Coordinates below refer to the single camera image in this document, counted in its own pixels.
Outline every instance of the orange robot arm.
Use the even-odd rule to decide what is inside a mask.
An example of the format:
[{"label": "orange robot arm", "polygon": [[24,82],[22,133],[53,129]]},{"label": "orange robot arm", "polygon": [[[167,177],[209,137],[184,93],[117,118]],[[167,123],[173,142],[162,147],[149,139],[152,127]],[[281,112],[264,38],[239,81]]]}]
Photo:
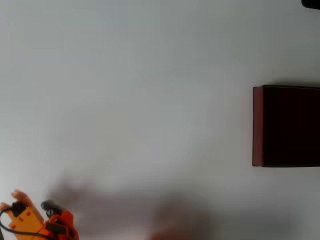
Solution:
[{"label": "orange robot arm", "polygon": [[74,217],[69,211],[51,201],[45,201],[41,207],[46,210],[49,219],[44,222],[43,217],[24,192],[15,190],[11,195],[16,202],[12,205],[2,202],[0,205],[0,216],[6,212],[11,223],[9,227],[5,227],[0,221],[0,226],[14,233],[17,240],[79,240],[78,232],[73,226]]}]

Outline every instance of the white surface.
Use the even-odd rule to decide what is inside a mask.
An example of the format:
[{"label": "white surface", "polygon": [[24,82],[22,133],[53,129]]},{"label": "white surface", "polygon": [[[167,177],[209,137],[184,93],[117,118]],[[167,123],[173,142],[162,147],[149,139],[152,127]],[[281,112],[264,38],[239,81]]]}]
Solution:
[{"label": "white surface", "polygon": [[320,79],[320,11],[2,0],[0,33],[2,200],[19,188],[39,204],[63,176],[104,193],[170,186],[209,206],[212,239],[319,237],[320,169],[251,157],[252,87]]}]

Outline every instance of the black cable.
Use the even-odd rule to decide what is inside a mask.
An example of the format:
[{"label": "black cable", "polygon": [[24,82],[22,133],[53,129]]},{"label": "black cable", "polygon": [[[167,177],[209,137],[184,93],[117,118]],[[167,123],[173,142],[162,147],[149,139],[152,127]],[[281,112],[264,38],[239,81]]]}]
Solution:
[{"label": "black cable", "polygon": [[10,232],[10,233],[13,233],[13,234],[18,234],[18,235],[27,235],[27,236],[36,236],[36,237],[40,237],[40,238],[45,238],[45,239],[50,239],[50,240],[56,240],[54,237],[51,237],[51,236],[47,236],[47,235],[43,235],[43,234],[40,234],[40,233],[36,233],[36,232],[28,232],[28,231],[15,231],[15,230],[12,230],[6,226],[4,226],[1,222],[1,215],[5,212],[9,212],[9,211],[12,211],[12,207],[10,208],[7,208],[5,210],[2,210],[0,211],[0,227],[2,227],[4,230]]}]

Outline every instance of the red box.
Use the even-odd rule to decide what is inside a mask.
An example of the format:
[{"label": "red box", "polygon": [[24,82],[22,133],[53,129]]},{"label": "red box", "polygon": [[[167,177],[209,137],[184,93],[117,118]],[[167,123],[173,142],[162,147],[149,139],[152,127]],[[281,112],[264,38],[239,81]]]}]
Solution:
[{"label": "red box", "polygon": [[320,166],[320,88],[253,88],[252,165]]}]

